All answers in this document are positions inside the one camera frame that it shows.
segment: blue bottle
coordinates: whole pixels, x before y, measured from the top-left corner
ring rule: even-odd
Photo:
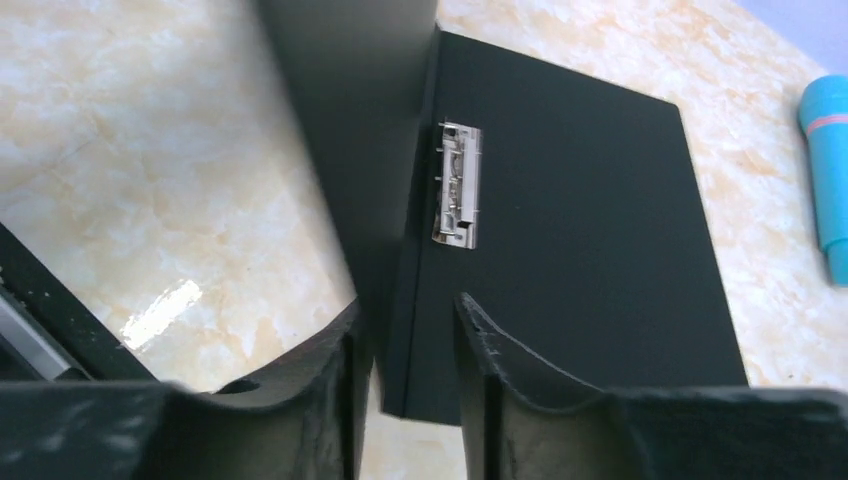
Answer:
[[[848,77],[808,85],[798,116],[810,146],[819,246],[833,283],[848,286]]]

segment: silver binder clip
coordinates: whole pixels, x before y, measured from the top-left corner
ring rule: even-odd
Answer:
[[[473,250],[477,246],[482,133],[458,123],[441,123],[442,175],[433,240]]]

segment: marble table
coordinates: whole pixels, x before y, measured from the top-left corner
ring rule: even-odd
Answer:
[[[748,377],[848,389],[795,105],[824,70],[729,0],[445,0],[446,30],[680,106]],[[0,221],[160,379],[213,390],[354,294],[243,2],[6,0]],[[363,478],[464,478],[380,414]]]

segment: black binder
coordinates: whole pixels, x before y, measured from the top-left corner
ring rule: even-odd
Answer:
[[[386,412],[459,421],[463,291],[600,388],[746,385],[674,105],[440,32],[433,1],[341,3],[259,6]],[[473,250],[432,239],[445,120],[482,132]]]

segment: pink band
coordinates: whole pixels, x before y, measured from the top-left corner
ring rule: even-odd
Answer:
[[[813,133],[813,130],[823,127],[825,125],[833,125],[834,123],[846,123],[848,124],[848,114],[840,113],[836,115],[828,115],[826,117],[817,118],[813,123],[807,127],[807,135]]]

